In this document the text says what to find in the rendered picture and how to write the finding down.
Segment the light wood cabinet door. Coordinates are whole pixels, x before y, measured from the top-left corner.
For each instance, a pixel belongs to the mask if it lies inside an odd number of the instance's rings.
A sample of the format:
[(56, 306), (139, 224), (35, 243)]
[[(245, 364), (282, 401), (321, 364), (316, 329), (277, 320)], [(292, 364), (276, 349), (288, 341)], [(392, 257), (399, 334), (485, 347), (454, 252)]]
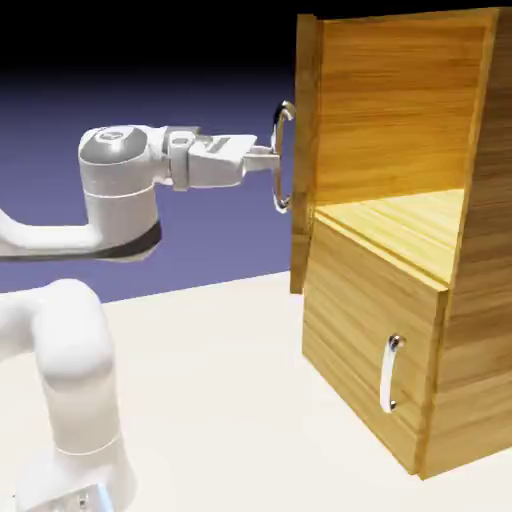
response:
[(321, 57), (322, 22), (312, 14), (300, 14), (296, 30), (296, 116), (289, 285), (290, 292), (297, 295), (303, 293), (313, 226)]
[[(304, 288), (302, 350), (411, 474), (420, 471), (448, 290), (412, 265), (316, 214)], [(388, 337), (405, 338), (380, 407)]]

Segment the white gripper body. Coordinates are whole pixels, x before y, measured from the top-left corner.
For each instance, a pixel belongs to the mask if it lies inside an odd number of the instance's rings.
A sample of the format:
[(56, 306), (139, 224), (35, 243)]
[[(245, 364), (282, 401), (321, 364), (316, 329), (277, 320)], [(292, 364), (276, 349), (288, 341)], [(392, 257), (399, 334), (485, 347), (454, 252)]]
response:
[(188, 149), (188, 185), (222, 188), (239, 185), (244, 158), (255, 146), (255, 135), (198, 135)]

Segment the light wood cabinet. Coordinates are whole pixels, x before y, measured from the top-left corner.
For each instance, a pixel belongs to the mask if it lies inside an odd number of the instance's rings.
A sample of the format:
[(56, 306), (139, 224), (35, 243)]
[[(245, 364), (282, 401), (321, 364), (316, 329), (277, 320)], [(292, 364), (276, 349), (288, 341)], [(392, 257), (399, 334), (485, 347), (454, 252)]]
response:
[(428, 479), (512, 448), (512, 2), (317, 19), (312, 235), (323, 214), (448, 290)]

